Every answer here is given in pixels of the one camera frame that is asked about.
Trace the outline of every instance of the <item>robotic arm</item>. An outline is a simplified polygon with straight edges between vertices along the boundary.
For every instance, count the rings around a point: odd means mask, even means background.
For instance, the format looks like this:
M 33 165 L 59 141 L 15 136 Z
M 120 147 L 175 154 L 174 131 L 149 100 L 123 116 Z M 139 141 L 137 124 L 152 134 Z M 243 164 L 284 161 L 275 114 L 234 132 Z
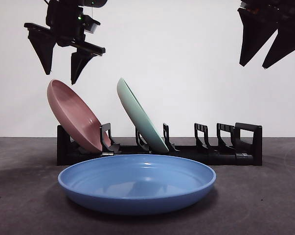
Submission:
M 47 2 L 46 24 L 50 29 L 34 23 L 25 23 L 28 39 L 43 65 L 45 73 L 51 71 L 53 48 L 72 46 L 77 51 L 71 55 L 71 83 L 74 84 L 85 65 L 95 56 L 102 56 L 103 47 L 85 42 L 84 31 L 94 33 L 100 22 L 83 14 L 79 6 L 102 7 L 107 0 L 50 0 Z
M 83 14 L 81 6 L 102 7 L 107 0 L 50 0 L 47 2 L 46 24 L 50 29 L 25 23 L 28 39 L 33 45 L 46 74 L 50 74 L 53 48 L 72 46 L 71 82 L 74 84 L 86 64 L 102 56 L 103 47 L 85 42 L 84 31 L 94 33 L 100 22 Z M 238 9 L 244 26 L 240 64 L 245 66 L 266 41 L 278 30 L 278 35 L 263 63 L 269 68 L 295 50 L 295 0 L 242 0 Z
M 243 0 L 244 26 L 240 64 L 245 66 L 266 41 L 278 35 L 263 63 L 265 69 L 295 50 L 295 0 Z

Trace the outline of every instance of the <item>plate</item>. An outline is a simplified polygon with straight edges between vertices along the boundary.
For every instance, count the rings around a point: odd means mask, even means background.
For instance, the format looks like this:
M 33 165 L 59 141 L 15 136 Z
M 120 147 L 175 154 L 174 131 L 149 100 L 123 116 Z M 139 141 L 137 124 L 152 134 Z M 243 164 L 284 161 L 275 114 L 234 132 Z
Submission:
M 116 155 L 78 163 L 58 181 L 75 203 L 99 212 L 148 215 L 172 212 L 202 199 L 216 173 L 185 158 L 165 155 Z
M 118 82 L 117 93 L 129 118 L 151 149 L 158 153 L 168 153 L 168 147 L 123 78 Z
M 65 131 L 83 148 L 100 153 L 101 123 L 86 103 L 65 83 L 52 80 L 47 88 L 49 105 Z M 107 135 L 104 141 L 110 143 Z

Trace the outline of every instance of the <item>pink plate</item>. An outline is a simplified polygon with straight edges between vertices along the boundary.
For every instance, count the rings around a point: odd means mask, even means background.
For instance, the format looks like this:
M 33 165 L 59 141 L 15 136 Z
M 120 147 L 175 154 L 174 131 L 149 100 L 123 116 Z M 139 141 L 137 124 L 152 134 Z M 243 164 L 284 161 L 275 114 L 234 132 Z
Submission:
M 51 80 L 47 88 L 49 105 L 65 131 L 83 148 L 100 153 L 101 123 L 86 103 L 65 83 Z

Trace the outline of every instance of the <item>bowl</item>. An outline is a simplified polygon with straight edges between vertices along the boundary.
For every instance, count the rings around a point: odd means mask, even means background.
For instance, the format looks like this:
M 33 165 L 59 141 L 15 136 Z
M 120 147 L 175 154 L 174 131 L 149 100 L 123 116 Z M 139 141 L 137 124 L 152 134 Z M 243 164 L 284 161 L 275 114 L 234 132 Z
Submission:
M 176 211 L 202 199 L 216 173 L 185 158 L 116 155 L 63 170 L 58 181 L 82 207 L 110 214 L 148 215 Z

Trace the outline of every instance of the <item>plate rim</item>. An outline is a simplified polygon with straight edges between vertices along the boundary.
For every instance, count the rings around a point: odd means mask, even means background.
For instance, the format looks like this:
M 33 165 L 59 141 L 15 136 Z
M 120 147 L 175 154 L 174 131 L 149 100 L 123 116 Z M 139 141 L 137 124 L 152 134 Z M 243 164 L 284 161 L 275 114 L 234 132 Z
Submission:
M 144 196 L 144 197 L 138 197 L 138 198 L 135 198 L 135 197 L 111 197 L 111 196 L 105 196 L 105 195 L 96 195 L 96 194 L 91 194 L 91 193 L 83 193 L 81 191 L 77 191 L 77 190 L 74 190 L 73 188 L 71 187 L 68 187 L 62 180 L 61 180 L 61 176 L 64 174 L 64 172 L 72 167 L 75 167 L 77 165 L 80 165 L 80 164 L 86 164 L 87 162 L 91 162 L 91 161 L 96 161 L 98 159 L 106 159 L 106 158 L 116 158 L 116 157 L 128 157 L 128 156 L 156 156 L 156 157 L 169 157 L 169 158 L 176 158 L 176 159 L 180 159 L 180 160 L 183 160 L 183 161 L 191 161 L 193 163 L 196 163 L 196 164 L 200 164 L 200 165 L 203 165 L 204 167 L 207 167 L 208 170 L 210 170 L 213 174 L 213 177 L 212 179 L 207 183 L 207 184 L 204 184 L 203 186 L 200 186 L 200 187 L 197 187 L 193 190 L 190 190 L 188 192 L 184 192 L 184 193 L 176 193 L 176 194 L 172 194 L 172 195 L 169 195 L 169 196 L 154 196 L 154 197 L 150 197 L 150 196 Z M 190 195 L 192 193 L 195 193 L 195 192 L 198 192 L 204 188 L 208 188 L 210 187 L 211 185 L 213 185 L 216 181 L 216 178 L 217 178 L 217 175 L 216 175 L 216 172 L 208 165 L 205 165 L 203 163 L 200 163 L 200 162 L 197 162 L 197 161 L 194 161 L 194 160 L 191 160 L 191 159 L 187 159 L 187 158 L 181 158 L 181 157 L 176 157 L 176 156 L 169 156 L 169 155 L 154 155 L 154 154 L 123 154 L 123 155 L 115 155 L 115 156 L 108 156 L 108 157 L 101 157 L 101 158 L 96 158 L 96 159 L 90 159 L 90 160 L 87 160 L 87 161 L 84 161 L 84 162 L 80 162 L 80 163 L 77 163 L 77 164 L 74 164 L 74 165 L 71 165 L 69 167 L 67 167 L 66 169 L 62 170 L 59 175 L 58 175 L 58 183 L 61 185 L 61 187 L 65 188 L 66 190 L 69 190 L 71 192 L 74 192 L 74 193 L 77 193 L 77 194 L 80 194 L 80 195 L 83 195 L 83 196 L 89 196 L 89 197 L 96 197 L 96 198 L 105 198 L 105 199 L 112 199 L 112 200 L 155 200 L 155 199 L 165 199 L 165 198 L 173 198 L 173 197 L 181 197 L 181 196 L 185 196 L 185 195 Z

